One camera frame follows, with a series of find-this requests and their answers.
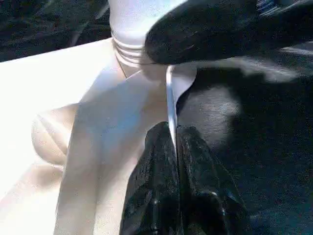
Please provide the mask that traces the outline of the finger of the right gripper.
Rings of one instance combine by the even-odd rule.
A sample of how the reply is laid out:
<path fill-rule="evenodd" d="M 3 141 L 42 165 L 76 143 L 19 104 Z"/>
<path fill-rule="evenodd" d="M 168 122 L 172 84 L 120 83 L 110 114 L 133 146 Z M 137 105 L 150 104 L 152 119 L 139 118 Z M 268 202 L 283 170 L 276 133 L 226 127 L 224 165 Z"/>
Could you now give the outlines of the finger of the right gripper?
<path fill-rule="evenodd" d="M 163 65 L 220 60 L 313 38 L 310 0 L 188 0 L 149 30 L 145 51 Z"/>

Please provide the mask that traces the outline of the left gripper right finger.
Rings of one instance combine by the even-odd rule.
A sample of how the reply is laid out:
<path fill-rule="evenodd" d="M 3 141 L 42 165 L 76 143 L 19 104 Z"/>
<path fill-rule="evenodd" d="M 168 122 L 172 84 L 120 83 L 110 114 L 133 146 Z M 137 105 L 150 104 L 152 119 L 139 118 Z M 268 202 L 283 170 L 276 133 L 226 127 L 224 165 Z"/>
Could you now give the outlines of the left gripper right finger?
<path fill-rule="evenodd" d="M 249 213 L 238 188 L 199 131 L 179 126 L 176 140 L 184 227 L 205 235 L 249 235 Z"/>

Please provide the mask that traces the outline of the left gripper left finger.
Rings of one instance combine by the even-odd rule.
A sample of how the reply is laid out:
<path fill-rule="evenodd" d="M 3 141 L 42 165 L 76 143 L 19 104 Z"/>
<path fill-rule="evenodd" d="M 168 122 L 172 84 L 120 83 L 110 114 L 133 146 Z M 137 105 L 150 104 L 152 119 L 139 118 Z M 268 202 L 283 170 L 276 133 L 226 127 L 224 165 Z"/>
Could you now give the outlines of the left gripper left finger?
<path fill-rule="evenodd" d="M 144 151 L 128 180 L 119 233 L 180 233 L 177 161 L 167 122 L 147 132 Z"/>

